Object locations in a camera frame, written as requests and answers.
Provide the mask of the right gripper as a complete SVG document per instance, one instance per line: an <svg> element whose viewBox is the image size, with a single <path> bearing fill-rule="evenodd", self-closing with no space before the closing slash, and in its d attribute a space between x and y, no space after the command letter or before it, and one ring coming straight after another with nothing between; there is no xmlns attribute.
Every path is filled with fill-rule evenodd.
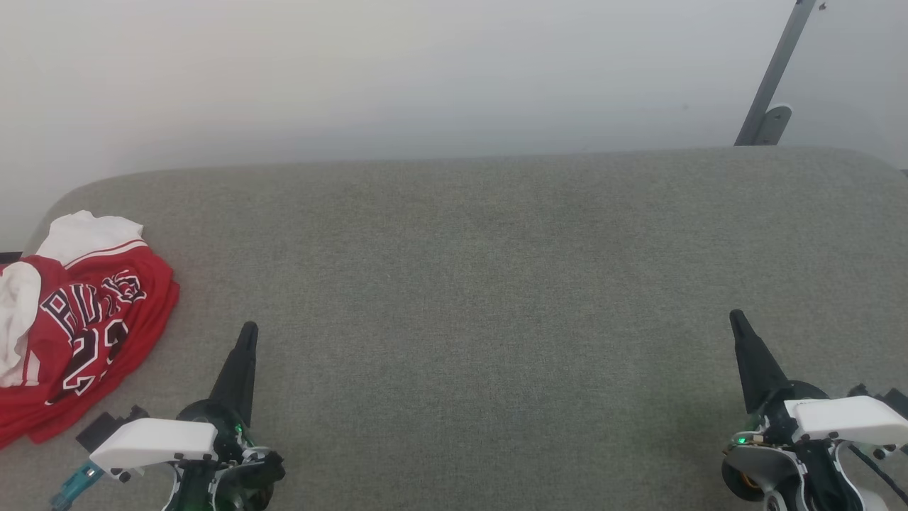
<svg viewBox="0 0 908 511"><path fill-rule="evenodd" d="M763 511L889 511L876 492L846 475L841 456L850 451L885 484L892 479L879 463L892 446L839 439L792 439L797 422L784 401L830 399L816 386L787 378L742 310L730 311L746 429L724 449L724 485L738 498L759 502Z"/></svg>

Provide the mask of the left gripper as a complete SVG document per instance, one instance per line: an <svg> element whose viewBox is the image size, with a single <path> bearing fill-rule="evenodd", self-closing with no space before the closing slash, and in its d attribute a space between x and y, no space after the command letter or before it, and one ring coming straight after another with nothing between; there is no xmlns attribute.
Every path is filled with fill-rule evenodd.
<svg viewBox="0 0 908 511"><path fill-rule="evenodd" d="M179 454L169 463L173 488L165 511L266 511L276 482L285 477L283 458L250 433L258 333L255 322L241 327L210 399L177 415L214 426L215 437L198 459Z"/></svg>

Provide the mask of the red Bulls basketball jersey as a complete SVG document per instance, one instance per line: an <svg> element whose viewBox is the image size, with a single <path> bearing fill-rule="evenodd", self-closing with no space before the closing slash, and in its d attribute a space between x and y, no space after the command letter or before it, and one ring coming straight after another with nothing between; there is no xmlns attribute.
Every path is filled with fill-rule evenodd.
<svg viewBox="0 0 908 511"><path fill-rule="evenodd" d="M74 426L161 339L179 285L142 233L82 210L0 264L0 450Z"/></svg>

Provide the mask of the grey fabric sofa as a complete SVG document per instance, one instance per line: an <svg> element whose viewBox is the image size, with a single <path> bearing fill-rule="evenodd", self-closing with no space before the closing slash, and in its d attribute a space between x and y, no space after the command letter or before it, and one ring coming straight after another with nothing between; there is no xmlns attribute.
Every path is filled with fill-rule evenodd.
<svg viewBox="0 0 908 511"><path fill-rule="evenodd" d="M80 210L142 224L179 302L77 426L0 450L0 511L48 511L101 412L207 397L247 321L268 511L755 511L720 475L733 309L791 378L908 392L908 175L851 150L140 172L29 248Z"/></svg>

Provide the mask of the grey metal stand pole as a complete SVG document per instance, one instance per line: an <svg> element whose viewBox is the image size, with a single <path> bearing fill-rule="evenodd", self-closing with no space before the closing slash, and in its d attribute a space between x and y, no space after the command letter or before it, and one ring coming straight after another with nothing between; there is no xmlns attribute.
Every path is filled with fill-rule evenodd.
<svg viewBox="0 0 908 511"><path fill-rule="evenodd" d="M771 57L758 91L737 133L735 146L778 145L792 118L792 107L775 103L774 97L794 55L817 0L794 0L794 6Z"/></svg>

